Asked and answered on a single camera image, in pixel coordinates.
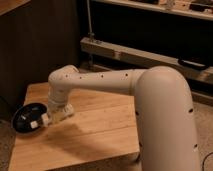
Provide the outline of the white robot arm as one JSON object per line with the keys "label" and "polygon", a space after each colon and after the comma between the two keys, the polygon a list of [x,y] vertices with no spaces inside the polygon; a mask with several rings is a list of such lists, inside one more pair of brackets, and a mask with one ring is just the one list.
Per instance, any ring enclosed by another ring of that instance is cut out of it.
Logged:
{"label": "white robot arm", "polygon": [[167,66],[81,73],[72,65],[53,71],[47,112],[49,126],[73,114],[69,93],[91,89],[134,98],[142,171],[201,171],[193,100],[183,75]]}

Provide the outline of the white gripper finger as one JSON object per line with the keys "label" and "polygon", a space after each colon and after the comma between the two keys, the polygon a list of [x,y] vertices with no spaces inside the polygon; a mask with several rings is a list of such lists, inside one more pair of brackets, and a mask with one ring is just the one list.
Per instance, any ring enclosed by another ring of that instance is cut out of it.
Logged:
{"label": "white gripper finger", "polygon": [[48,127],[50,124],[50,119],[47,113],[41,115],[42,123],[45,127]]}

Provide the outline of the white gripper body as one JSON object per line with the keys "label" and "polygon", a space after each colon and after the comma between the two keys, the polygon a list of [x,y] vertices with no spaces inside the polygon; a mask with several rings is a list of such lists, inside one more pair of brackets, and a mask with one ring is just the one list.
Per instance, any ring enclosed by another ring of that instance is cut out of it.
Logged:
{"label": "white gripper body", "polygon": [[69,117],[74,114],[74,108],[70,103],[54,103],[49,102],[47,113],[50,117],[60,116],[62,118]]}

